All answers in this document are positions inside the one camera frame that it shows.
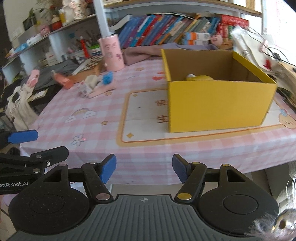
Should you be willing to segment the grey cat staples box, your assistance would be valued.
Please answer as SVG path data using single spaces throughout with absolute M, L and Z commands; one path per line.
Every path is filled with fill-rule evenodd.
M 79 95 L 81 97 L 88 97 L 89 94 L 92 92 L 92 88 L 85 82 L 81 81 L 78 85 Z

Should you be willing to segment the pink fuzzy sock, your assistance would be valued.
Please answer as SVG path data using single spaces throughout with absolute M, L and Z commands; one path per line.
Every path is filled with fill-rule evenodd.
M 111 91 L 113 89 L 116 88 L 116 83 L 112 82 L 110 84 L 98 84 L 89 94 L 88 94 L 88 98 L 93 98 L 96 97 L 98 95 L 104 94 L 108 91 Z

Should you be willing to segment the blue fuzzy pompom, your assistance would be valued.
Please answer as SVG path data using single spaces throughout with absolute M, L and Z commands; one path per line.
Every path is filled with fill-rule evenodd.
M 113 81 L 113 72 L 109 71 L 102 77 L 102 84 L 109 85 Z

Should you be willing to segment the yellow clear tape roll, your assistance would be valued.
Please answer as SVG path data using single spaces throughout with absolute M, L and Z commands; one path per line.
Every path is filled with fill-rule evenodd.
M 189 74 L 186 77 L 186 80 L 194 80 L 194 81 L 199 81 L 199 80 L 214 80 L 212 77 L 208 76 L 208 75 L 193 75 L 193 74 Z

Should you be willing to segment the white tote bag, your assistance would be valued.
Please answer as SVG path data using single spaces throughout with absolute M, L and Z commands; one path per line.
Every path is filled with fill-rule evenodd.
M 28 103 L 33 90 L 27 84 L 17 86 L 7 99 L 6 115 L 17 131 L 28 130 L 38 117 Z

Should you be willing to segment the grey folded garment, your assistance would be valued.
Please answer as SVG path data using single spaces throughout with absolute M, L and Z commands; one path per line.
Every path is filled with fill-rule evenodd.
M 22 80 L 20 86 L 25 85 L 31 75 L 36 76 L 38 74 L 38 81 L 34 86 L 34 90 L 41 90 L 44 88 L 48 88 L 52 85 L 57 84 L 56 81 L 53 80 L 52 71 L 54 71 L 55 73 L 62 74 L 63 76 L 69 76 L 78 67 L 79 67 L 79 64 L 74 63 L 72 60 L 68 59 L 59 64 L 48 66 L 42 69 L 35 68 L 28 74 L 26 78 Z

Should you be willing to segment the pink checkered tablecloth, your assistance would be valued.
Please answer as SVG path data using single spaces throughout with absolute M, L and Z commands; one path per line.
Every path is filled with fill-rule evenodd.
M 143 61 L 114 77 L 116 89 L 92 99 L 81 97 L 77 86 L 61 89 L 32 125 L 38 139 L 21 144 L 21 154 L 65 146 L 70 168 L 115 154 L 110 183 L 138 185 L 178 183 L 174 154 L 210 168 L 227 163 L 242 173 L 295 160 L 295 130 L 279 122 L 287 109 L 279 95 L 260 127 L 170 133 L 162 61 Z

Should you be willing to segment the pink spray bottle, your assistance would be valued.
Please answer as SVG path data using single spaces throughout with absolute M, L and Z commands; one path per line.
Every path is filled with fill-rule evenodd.
M 66 89 L 70 89 L 73 86 L 72 80 L 60 73 L 56 73 L 54 70 L 52 70 L 52 78 Z

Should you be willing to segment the yellow cardboard box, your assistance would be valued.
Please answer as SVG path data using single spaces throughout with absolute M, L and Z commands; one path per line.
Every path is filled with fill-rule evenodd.
M 163 49 L 172 133 L 259 126 L 277 84 L 234 51 Z M 214 80 L 186 80 L 189 74 Z

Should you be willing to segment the wooden chessboard box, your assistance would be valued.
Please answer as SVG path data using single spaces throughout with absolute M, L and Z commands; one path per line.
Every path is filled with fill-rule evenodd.
M 90 75 L 99 76 L 106 70 L 102 56 L 94 56 L 85 60 L 76 70 L 68 76 L 74 83 L 81 82 Z

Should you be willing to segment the pink cylindrical container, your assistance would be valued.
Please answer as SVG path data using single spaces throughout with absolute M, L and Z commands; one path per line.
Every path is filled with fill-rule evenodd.
M 104 64 L 107 71 L 117 72 L 125 67 L 118 35 L 99 39 Z

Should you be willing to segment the pink purple cloth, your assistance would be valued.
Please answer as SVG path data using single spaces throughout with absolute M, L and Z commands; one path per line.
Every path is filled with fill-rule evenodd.
M 144 61 L 151 58 L 160 58 L 162 56 L 161 49 L 184 49 L 184 50 L 218 50 L 213 44 L 208 45 L 179 45 L 177 43 L 168 43 L 164 45 L 153 46 L 137 46 L 128 47 L 123 51 L 123 59 L 125 65 L 130 66 L 132 64 Z

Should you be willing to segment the pink pig plush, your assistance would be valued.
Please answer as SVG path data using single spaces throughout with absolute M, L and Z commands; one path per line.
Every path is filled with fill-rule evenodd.
M 217 34 L 211 36 L 210 42 L 211 42 L 211 44 L 213 44 L 217 48 L 220 48 L 223 44 L 223 37 L 219 33 L 217 33 Z

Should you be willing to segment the stack of papers and books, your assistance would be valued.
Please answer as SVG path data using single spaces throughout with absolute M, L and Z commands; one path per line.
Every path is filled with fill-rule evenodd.
M 234 50 L 270 75 L 276 81 L 284 102 L 295 107 L 295 65 L 281 59 L 279 50 L 269 47 L 267 40 L 254 29 L 236 26 L 230 33 Z

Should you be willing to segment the orange white box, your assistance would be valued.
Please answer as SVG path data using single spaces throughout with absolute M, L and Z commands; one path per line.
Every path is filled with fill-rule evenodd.
M 210 40 L 211 35 L 209 33 L 185 32 L 183 38 L 185 40 Z

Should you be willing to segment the row of leaning books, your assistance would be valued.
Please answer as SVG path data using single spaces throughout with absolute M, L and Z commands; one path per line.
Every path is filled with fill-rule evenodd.
M 220 22 L 216 17 L 195 18 L 177 14 L 126 15 L 120 27 L 119 42 L 122 49 L 168 43 L 181 45 L 208 45 L 210 40 L 185 40 L 185 32 L 216 34 Z

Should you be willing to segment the red thick dictionary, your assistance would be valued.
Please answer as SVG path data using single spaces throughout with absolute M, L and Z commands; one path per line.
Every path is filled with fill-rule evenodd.
M 230 15 L 220 15 L 220 22 L 222 24 L 230 25 L 230 26 L 240 26 L 242 28 L 249 26 L 249 21 Z

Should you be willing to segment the white bookshelf frame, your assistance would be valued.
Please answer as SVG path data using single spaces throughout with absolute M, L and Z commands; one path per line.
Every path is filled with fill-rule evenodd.
M 20 72 L 22 65 L 24 65 L 24 70 L 27 74 L 30 74 L 34 67 L 37 66 L 38 60 L 42 58 L 42 54 L 37 50 L 37 47 L 43 40 L 49 41 L 52 52 L 55 54 L 58 62 L 61 62 L 63 60 L 62 55 L 65 54 L 68 49 L 66 44 L 70 41 L 66 30 L 92 18 L 97 18 L 94 29 L 99 30 L 102 37 L 108 37 L 115 32 L 111 27 L 107 26 L 107 19 L 116 20 L 123 18 L 127 14 L 201 14 L 203 12 L 210 12 L 240 18 L 246 15 L 263 18 L 261 12 L 234 4 L 233 1 L 123 1 L 121 3 L 108 4 L 107 6 L 104 6 L 102 1 L 94 1 L 93 3 L 95 8 L 95 13 L 93 15 L 82 20 L 72 21 L 62 28 L 49 33 L 12 58 L 8 64 L 2 68 L 7 82 L 9 84 L 12 83 L 14 77 Z

